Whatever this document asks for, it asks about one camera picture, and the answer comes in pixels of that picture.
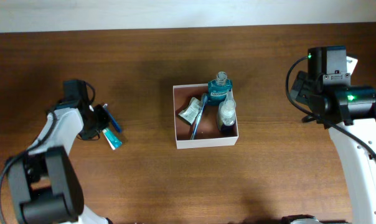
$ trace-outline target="white cardboard box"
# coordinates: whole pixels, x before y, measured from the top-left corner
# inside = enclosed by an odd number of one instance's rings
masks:
[[[238,140],[238,120],[236,120],[233,133],[223,136],[217,129],[216,117],[218,106],[205,107],[195,140],[190,140],[194,125],[189,126],[178,116],[181,110],[187,108],[190,99],[207,92],[207,84],[173,86],[174,100],[174,134],[178,149],[197,147],[233,146]]]

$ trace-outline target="wooden table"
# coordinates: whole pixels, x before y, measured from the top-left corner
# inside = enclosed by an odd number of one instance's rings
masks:
[[[359,63],[352,84],[376,89],[376,23],[0,34],[0,170],[24,150],[62,97],[62,81],[96,88],[124,131],[76,140],[70,153],[85,203],[115,223],[228,223],[308,213],[351,220],[328,132],[284,95],[289,67],[310,47],[342,44]],[[299,69],[306,70],[306,63]],[[177,150],[172,86],[234,84],[233,147]],[[7,183],[3,207],[15,223]]]

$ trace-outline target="electric cable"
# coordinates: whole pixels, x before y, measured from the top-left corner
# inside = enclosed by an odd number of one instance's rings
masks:
[[[320,78],[321,76],[323,76],[323,75],[325,75],[325,74],[321,73],[321,74],[319,74],[319,75],[317,76],[317,78],[315,79],[315,84],[314,84],[315,88],[317,88],[317,84],[318,84],[319,78]]]
[[[4,215],[2,213],[2,208],[1,208],[1,186],[2,186],[2,182],[4,180],[4,176],[8,173],[8,170],[11,168],[11,166],[13,164],[15,164],[19,159],[22,159],[23,157],[28,155],[29,152],[31,152],[34,149],[37,149],[38,147],[43,145],[45,143],[45,141],[50,137],[50,135],[52,134],[52,131],[54,130],[55,125],[57,124],[57,121],[58,121],[57,115],[55,114],[55,112],[52,110],[52,111],[50,111],[50,113],[52,114],[52,123],[51,123],[49,130],[44,135],[44,137],[42,139],[37,139],[38,143],[36,145],[26,149],[23,152],[20,152],[18,155],[9,159],[6,163],[6,165],[4,166],[1,174],[0,174],[0,221],[1,221],[2,224],[6,224],[6,221],[4,219]]]
[[[100,134],[100,132],[98,130],[96,131],[96,133],[97,133],[97,137],[98,137],[96,139],[82,139],[79,136],[76,136],[76,138],[79,139],[79,140],[82,140],[82,141],[98,141],[101,138],[101,134]]]
[[[95,100],[95,89],[94,89],[94,87],[91,85],[91,84],[89,84],[88,82],[86,82],[86,81],[83,81],[86,85],[88,85],[88,87],[90,87],[90,89],[92,90],[92,92],[93,92],[93,97],[91,98],[91,100],[90,100],[90,105],[91,104],[93,104],[94,103],[94,100]]]
[[[303,123],[308,123],[308,122],[311,122],[311,121],[315,121],[316,119],[313,118],[312,116],[310,115],[306,115],[305,117],[301,118],[301,122]]]
[[[340,131],[342,134],[345,134],[346,136],[352,138],[354,141],[356,141],[358,144],[360,144],[362,147],[365,148],[365,150],[370,154],[371,158],[375,160],[376,162],[376,153],[375,151],[369,147],[366,143],[364,143],[361,139],[359,139],[357,136],[351,134],[350,132],[346,131],[345,129],[341,128],[340,126],[334,124],[332,121],[329,121],[328,119],[325,119],[325,118],[322,118],[321,116],[317,115],[317,114],[314,114],[304,108],[302,108],[301,106],[299,106],[297,103],[295,103],[289,93],[289,77],[290,77],[290,73],[292,72],[292,70],[295,68],[295,66],[302,62],[303,60],[306,60],[306,59],[309,59],[311,58],[311,55],[308,55],[306,57],[303,57],[301,59],[299,59],[297,62],[295,62],[292,67],[289,69],[288,71],[288,74],[286,75],[286,83],[285,83],[285,92],[286,92],[286,97],[288,97],[288,100],[289,102],[294,106],[296,107],[298,110],[302,111],[303,113],[307,114],[308,116],[312,116],[313,118],[315,118],[316,120],[319,120],[321,121],[323,124],[326,124],[338,131]]]

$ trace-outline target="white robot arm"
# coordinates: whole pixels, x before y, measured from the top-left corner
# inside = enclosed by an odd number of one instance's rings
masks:
[[[86,85],[81,80],[63,83],[65,98],[47,115],[47,123],[26,153],[9,168],[7,177],[19,223],[111,224],[84,205],[82,188],[68,159],[77,135],[83,140],[99,137],[110,121],[102,106],[90,106],[95,92],[93,89],[89,100]],[[33,187],[43,179],[49,179],[50,185]]]
[[[296,62],[288,72],[286,95],[295,107],[308,114],[303,122],[317,120],[329,129],[342,162],[353,224],[376,224],[376,92],[369,86],[350,85],[357,60],[346,56],[344,46],[317,47],[308,53],[308,57],[298,61],[308,59],[308,73],[298,73],[289,93],[288,78]],[[308,105],[312,112],[293,100]],[[283,221],[320,223],[314,217],[297,216],[284,217]]]
[[[80,112],[76,108],[64,108],[54,111],[58,121],[54,128],[54,131],[50,135],[49,139],[43,143],[37,149],[29,152],[29,155],[40,154],[45,152],[51,147],[63,146],[65,152],[69,155],[72,148],[72,144],[76,139],[76,136],[82,131],[84,123]],[[54,122],[52,114],[47,115],[47,123],[43,130],[39,134],[37,139],[42,139],[49,131],[51,124]],[[31,146],[38,143],[38,140],[34,141]],[[86,205],[84,205],[83,213],[78,216],[77,222],[65,222],[63,224],[109,224],[108,220],[103,217],[99,217],[92,212]]]

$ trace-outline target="blue toothbrush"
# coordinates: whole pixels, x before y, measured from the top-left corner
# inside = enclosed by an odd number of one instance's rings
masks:
[[[194,131],[192,132],[192,135],[190,136],[191,140],[195,139],[196,131],[198,130],[200,120],[202,119],[203,110],[205,110],[205,106],[208,100],[209,100],[209,96],[207,95],[207,93],[202,94],[202,98],[200,99],[200,102],[202,103],[202,108],[200,109],[198,117],[196,117],[195,128],[194,128]]]
[[[120,133],[120,132],[121,132],[121,128],[120,128],[118,122],[113,118],[113,116],[111,115],[111,113],[108,111],[108,104],[105,103],[102,107],[103,107],[103,108],[105,109],[105,111],[108,113],[108,116],[109,116],[109,118],[111,119],[111,123],[112,123],[113,127],[116,129],[116,131],[117,131],[118,133]]]

